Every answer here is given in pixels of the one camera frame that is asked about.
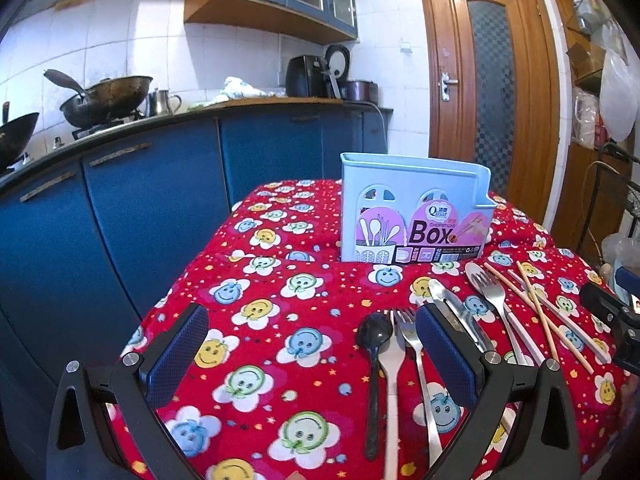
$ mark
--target wok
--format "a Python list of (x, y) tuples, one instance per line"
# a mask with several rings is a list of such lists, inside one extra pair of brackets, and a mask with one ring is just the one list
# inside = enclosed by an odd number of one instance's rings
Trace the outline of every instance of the wok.
[(69, 123), (83, 129), (127, 117), (145, 99), (153, 81), (148, 76), (119, 77), (104, 79), (84, 89), (58, 70), (46, 70), (44, 77), (57, 86), (78, 92), (60, 105), (60, 111)]
[(40, 114), (23, 115), (0, 126), (0, 170), (5, 170), (27, 147)]

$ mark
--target countertop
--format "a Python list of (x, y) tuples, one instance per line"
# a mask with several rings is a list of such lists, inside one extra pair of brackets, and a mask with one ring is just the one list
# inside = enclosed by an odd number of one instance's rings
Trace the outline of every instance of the countertop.
[[(102, 130), (96, 134), (92, 134), (82, 139), (75, 140), (61, 148), (53, 150), (46, 155), (30, 162), (29, 164), (15, 170), (8, 175), (0, 178), (0, 195), (13, 189), (27, 179), (30, 179), (43, 170), (67, 160), (73, 156), (77, 156), (82, 152), (96, 148), (107, 142), (122, 139), (124, 137), (152, 130), (154, 128), (162, 128), (171, 126), (172, 124), (180, 124), (187, 121), (206, 120), (208, 118), (215, 120), (217, 117), (225, 115), (235, 115), (244, 110), (260, 110), (270, 109), (283, 105), (322, 105), (322, 106), (345, 106), (349, 108), (364, 110), (370, 108), (374, 110), (373, 105), (369, 103), (345, 101), (342, 99), (327, 99), (319, 97), (269, 97), (269, 98), (252, 98), (252, 99), (236, 99), (223, 103), (218, 103), (204, 108), (198, 108), (191, 112), (172, 116), (149, 117), (130, 123), (121, 124)], [(393, 112), (391, 108), (380, 108), (381, 112)]]

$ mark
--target red tablecloth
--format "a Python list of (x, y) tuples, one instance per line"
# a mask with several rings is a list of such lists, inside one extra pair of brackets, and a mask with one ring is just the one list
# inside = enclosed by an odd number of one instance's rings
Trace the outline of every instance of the red tablecloth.
[[(462, 299), (474, 294), (457, 262), (387, 269), (340, 262), (340, 190), (339, 181), (327, 180), (277, 182), (252, 192), (234, 206), (124, 350), (142, 351), (191, 301), (207, 307), (207, 341), (174, 400), (158, 411), (207, 480), (285, 480), (296, 470), (307, 480), (382, 478), (382, 424), (379, 457), (369, 463), (363, 456), (369, 363), (355, 344), (356, 327), (374, 310), (414, 305), (428, 294), (425, 285), (432, 277)], [(542, 226), (493, 198), (498, 208), (482, 260), (501, 272), (509, 267), (517, 272), (516, 260), (529, 262), (536, 287), (613, 352), (608, 328), (578, 300), (587, 280), (601, 283), (597, 274), (571, 251), (556, 248)], [(380, 270), (393, 279), (378, 283)], [(511, 292), (507, 303), (545, 356), (550, 355), (529, 307)], [(511, 346), (497, 313), (478, 299), (469, 305), (497, 351), (508, 354)], [(561, 319), (555, 321), (562, 325)], [(556, 346), (574, 401), (585, 470), (618, 428), (625, 377), (585, 348), (582, 353), (595, 370), (590, 376), (558, 339)], [(429, 357), (422, 359), (446, 446), (465, 410), (448, 396)], [(385, 413), (385, 381), (381, 388)], [(428, 466), (421, 402), (415, 355), (408, 351), (399, 374), (399, 478), (419, 479)], [(132, 469), (153, 478), (119, 410), (110, 407), (110, 414)], [(505, 440), (500, 427), (475, 478), (489, 475)]]

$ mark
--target silver fork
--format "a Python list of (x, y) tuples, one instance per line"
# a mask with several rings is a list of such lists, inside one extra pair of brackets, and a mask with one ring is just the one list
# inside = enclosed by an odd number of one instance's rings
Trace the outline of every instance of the silver fork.
[(424, 377), (424, 367), (422, 366), (422, 343), (415, 331), (415, 314), (411, 309), (396, 310), (394, 312), (398, 320), (398, 327), (404, 340), (409, 343), (415, 351), (415, 363), (418, 367), (418, 377), (420, 378), (420, 389), (422, 390), (422, 402), (424, 404), (424, 420), (427, 423), (427, 439), (429, 441), (429, 466), (432, 466), (442, 454), (442, 443), (438, 434), (436, 419), (431, 410), (431, 399), (427, 389), (427, 380)]
[(513, 347), (513, 354), (516, 357), (516, 362), (519, 365), (527, 365), (527, 361), (524, 358), (524, 354), (522, 353), (522, 348), (520, 348), (520, 343), (516, 339), (513, 330), (511, 329), (511, 325), (507, 320), (507, 316), (504, 312), (504, 298), (506, 297), (504, 293), (504, 289), (502, 285), (494, 280), (492, 276), (489, 276), (486, 272), (475, 272), (473, 273), (469, 279), (472, 281), (472, 284), (476, 287), (477, 290), (486, 298), (486, 300), (491, 303), (495, 309), (500, 314), (500, 319), (504, 324), (504, 327), (507, 331), (507, 335), (509, 336), (509, 341), (511, 341), (511, 346)]

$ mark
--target cabinet handle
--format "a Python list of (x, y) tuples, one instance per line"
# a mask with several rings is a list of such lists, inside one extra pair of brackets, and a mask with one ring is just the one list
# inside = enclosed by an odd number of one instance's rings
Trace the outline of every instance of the cabinet handle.
[(30, 192), (22, 195), (20, 197), (20, 202), (27, 202), (28, 199), (33, 198), (39, 193), (42, 193), (44, 190), (49, 189), (50, 187), (54, 187), (56, 184), (60, 184), (60, 182), (62, 182), (63, 180), (66, 180), (68, 178), (73, 178), (75, 176), (76, 176), (75, 171), (69, 171), (67, 173), (63, 173), (60, 176), (57, 176), (56, 178), (52, 178), (51, 180), (45, 182), (41, 186), (38, 186), (36, 189), (32, 189)]
[(291, 120), (294, 123), (305, 123), (307, 121), (315, 121), (316, 119), (319, 119), (320, 115), (303, 115), (302, 117), (292, 117)]
[(122, 150), (118, 150), (117, 152), (110, 153), (109, 155), (102, 156), (100, 158), (96, 158), (89, 162), (89, 166), (100, 166), (100, 164), (104, 164), (114, 158), (118, 158), (119, 156), (127, 155), (127, 153), (133, 153), (137, 150), (144, 150), (151, 146), (151, 142), (143, 142), (142, 144), (137, 144), (136, 146), (130, 146), (129, 148), (123, 148)]

